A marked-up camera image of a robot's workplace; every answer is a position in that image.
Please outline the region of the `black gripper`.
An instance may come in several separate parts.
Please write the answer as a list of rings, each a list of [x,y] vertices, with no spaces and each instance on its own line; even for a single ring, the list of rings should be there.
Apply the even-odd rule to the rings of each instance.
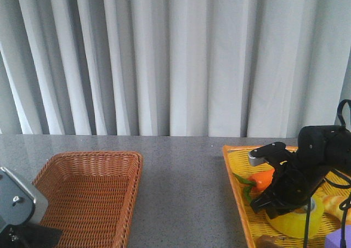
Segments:
[[[60,229],[37,224],[8,225],[1,231],[1,247],[56,247],[62,234]]]
[[[264,210],[269,218],[288,214],[308,203],[328,173],[328,166],[298,169],[286,162],[275,170],[271,184],[250,207],[254,213]]]

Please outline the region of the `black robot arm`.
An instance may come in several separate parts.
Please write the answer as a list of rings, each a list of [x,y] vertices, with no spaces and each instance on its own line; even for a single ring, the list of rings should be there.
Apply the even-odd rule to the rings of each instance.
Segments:
[[[255,213],[276,218],[306,205],[331,170],[350,175],[350,131],[343,126],[305,126],[298,149],[290,152],[273,142],[248,153],[252,166],[274,168],[271,184],[250,202]]]

